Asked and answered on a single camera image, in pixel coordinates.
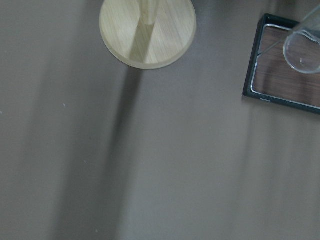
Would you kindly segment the wooden mug tree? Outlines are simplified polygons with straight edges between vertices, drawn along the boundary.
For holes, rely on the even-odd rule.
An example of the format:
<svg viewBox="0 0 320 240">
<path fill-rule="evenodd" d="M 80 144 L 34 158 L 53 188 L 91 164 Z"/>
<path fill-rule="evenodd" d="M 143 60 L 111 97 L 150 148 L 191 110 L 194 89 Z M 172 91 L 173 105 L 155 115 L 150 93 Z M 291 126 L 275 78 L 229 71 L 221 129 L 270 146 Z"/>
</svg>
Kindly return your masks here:
<svg viewBox="0 0 320 240">
<path fill-rule="evenodd" d="M 130 67 L 153 70 L 180 59 L 197 28 L 190 0 L 105 0 L 99 29 L 107 49 Z"/>
</svg>

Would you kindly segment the wine glass upper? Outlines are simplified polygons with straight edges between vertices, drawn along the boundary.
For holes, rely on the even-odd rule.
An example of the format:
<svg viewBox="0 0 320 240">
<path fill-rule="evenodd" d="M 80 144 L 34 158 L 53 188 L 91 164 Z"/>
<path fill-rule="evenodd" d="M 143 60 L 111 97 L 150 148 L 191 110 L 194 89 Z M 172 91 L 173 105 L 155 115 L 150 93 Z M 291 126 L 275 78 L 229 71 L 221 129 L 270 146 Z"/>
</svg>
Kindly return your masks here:
<svg viewBox="0 0 320 240">
<path fill-rule="evenodd" d="M 302 74 L 320 72 L 320 7 L 309 12 L 303 20 L 280 40 L 259 52 L 258 58 L 282 44 L 286 63 Z"/>
</svg>

